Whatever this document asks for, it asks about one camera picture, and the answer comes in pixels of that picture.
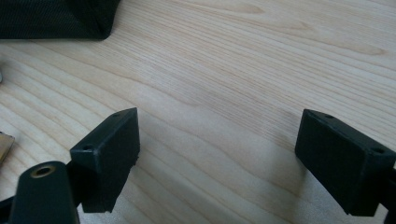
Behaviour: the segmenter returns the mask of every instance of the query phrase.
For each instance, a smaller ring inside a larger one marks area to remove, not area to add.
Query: wooden table
[[[122,0],[105,41],[1,41],[0,199],[115,111],[140,159],[82,223],[382,223],[351,217],[294,155],[304,108],[396,148],[394,0]]]

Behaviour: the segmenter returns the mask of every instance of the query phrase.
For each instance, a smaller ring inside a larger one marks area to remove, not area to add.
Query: screw hole
[[[41,166],[41,167],[38,167],[37,169],[35,169],[31,173],[31,177],[32,178],[41,178],[46,175],[50,175],[54,171],[55,171],[55,166],[53,166],[53,165]]]
[[[379,147],[375,147],[375,148],[373,148],[373,151],[374,151],[374,152],[376,152],[376,153],[379,153],[379,154],[382,154],[382,153],[384,153],[384,152],[385,152],[385,150],[384,150],[384,149],[382,149],[382,148],[379,148]]]
[[[90,150],[90,149],[92,149],[92,148],[93,148],[92,145],[86,145],[86,146],[84,146],[84,147],[82,148],[82,150]]]

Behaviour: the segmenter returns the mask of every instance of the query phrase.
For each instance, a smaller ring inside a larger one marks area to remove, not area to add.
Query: light wooden surface
[[[112,36],[1,41],[0,131],[18,176],[115,111],[141,153],[112,214],[82,223],[382,223],[351,217],[294,156],[304,108],[396,148],[394,0],[121,0]]]

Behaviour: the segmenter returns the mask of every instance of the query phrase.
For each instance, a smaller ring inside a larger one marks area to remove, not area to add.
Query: black object
[[[79,223],[84,212],[111,212],[140,151],[136,108],[105,119],[71,150],[21,176],[14,198],[0,202],[0,223]]]
[[[119,1],[1,0],[0,39],[105,39]]]
[[[295,153],[347,214],[372,217],[382,203],[387,221],[392,219],[394,151],[333,116],[306,109]]]

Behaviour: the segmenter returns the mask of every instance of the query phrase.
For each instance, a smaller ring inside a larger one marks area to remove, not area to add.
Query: wood grain
[[[345,215],[294,144],[311,108],[396,148],[395,40],[393,0],[122,0],[105,41],[1,41],[0,199],[136,106],[140,159],[82,223],[382,223]]]

